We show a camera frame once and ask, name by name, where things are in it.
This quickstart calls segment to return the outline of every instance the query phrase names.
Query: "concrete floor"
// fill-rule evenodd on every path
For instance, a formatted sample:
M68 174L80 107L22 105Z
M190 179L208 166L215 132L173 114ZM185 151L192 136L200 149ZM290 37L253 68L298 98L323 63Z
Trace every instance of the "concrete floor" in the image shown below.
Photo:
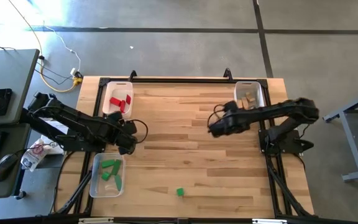
M202 27L255 29L251 0L14 1L32 25L72 27ZM26 24L9 3L0 3L0 45L38 48ZM266 29L358 30L358 1L259 0ZM47 66L68 75L78 61L51 32L38 32ZM235 77L266 77L258 34L172 34L64 32L60 35L82 59L84 75L215 76L226 67ZM321 116L358 95L358 35L266 35L274 77L285 79L289 98L315 100ZM60 86L64 89L69 83ZM36 91L49 92L38 74L26 104ZM79 88L57 94L75 106ZM341 174L356 171L340 121L312 125L305 139L306 175L315 213L324 218L358 221L358 181ZM30 197L0 199L0 218L46 215L57 169L26 173Z

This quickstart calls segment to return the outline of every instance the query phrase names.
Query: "plastic bin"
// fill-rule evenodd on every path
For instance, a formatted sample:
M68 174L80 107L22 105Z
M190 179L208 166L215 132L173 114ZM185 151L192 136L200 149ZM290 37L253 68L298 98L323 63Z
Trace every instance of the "plastic bin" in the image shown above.
M241 100L246 97L247 93L250 93L255 98L254 106L256 108L265 106L264 96L262 93L262 87L259 82L237 82L234 87L234 100Z
M114 176L110 176L108 181L101 178L103 172L111 172L112 166L102 168L102 161L110 159L120 159L122 161L121 167L118 171L118 175L121 177L122 186L121 190L117 189ZM89 194L94 198L101 197L118 197L124 193L125 184L125 159L119 153L99 153L95 155L93 159L93 170L91 178L91 187L89 188Z
M115 97L119 100L125 100L127 95L131 97L131 103L125 105L123 118L131 117L132 105L134 104L134 89L131 82L109 82L106 87L102 111L106 115L119 111L119 106L110 103L110 98Z

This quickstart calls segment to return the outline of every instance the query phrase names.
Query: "green block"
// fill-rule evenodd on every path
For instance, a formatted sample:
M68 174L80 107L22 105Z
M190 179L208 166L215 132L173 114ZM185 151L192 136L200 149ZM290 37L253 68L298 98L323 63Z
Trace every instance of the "green block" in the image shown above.
M110 178L110 173L109 172L103 172L102 174L102 179L105 181L108 181Z
M177 189L177 195L178 196L184 196L184 194L185 194L185 189L183 189L183 188Z
M107 167L113 166L115 161L116 161L115 159L110 159L108 161L103 161L102 162L102 168L107 168Z
M114 162L114 167L112 167L111 175L117 175L120 166L121 166L121 160L117 159Z
M117 190L121 191L121 187L122 187L121 177L119 175L115 175L114 180L116 181Z

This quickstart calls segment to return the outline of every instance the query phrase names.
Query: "wooden table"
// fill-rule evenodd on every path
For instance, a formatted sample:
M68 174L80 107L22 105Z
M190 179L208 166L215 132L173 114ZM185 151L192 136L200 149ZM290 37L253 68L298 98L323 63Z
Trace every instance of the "wooden table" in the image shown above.
M99 78L85 77L78 98L76 108L89 115L93 114ZM272 104L287 99L283 79L269 78L268 89ZM206 119L214 105L232 100L233 91L234 84L134 83L131 118L146 122L149 135L133 155L125 156L124 194L94 199L92 216L273 217L258 124L241 134L220 138L207 133ZM138 125L138 129L141 138L144 128ZM106 148L111 151L116 151L116 146ZM82 152L74 153L63 169L59 208L79 183L83 157ZM284 154L283 164L289 189L313 213L301 162ZM175 195L179 187L185 189L184 197ZM82 207L88 194L87 188ZM278 196L284 211L280 190Z

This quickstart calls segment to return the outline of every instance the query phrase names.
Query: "black mouse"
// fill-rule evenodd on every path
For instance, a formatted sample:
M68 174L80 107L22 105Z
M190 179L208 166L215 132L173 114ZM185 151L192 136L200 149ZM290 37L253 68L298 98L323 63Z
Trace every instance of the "black mouse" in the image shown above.
M19 156L16 154L8 154L0 160L0 181L4 181L9 176L18 160Z

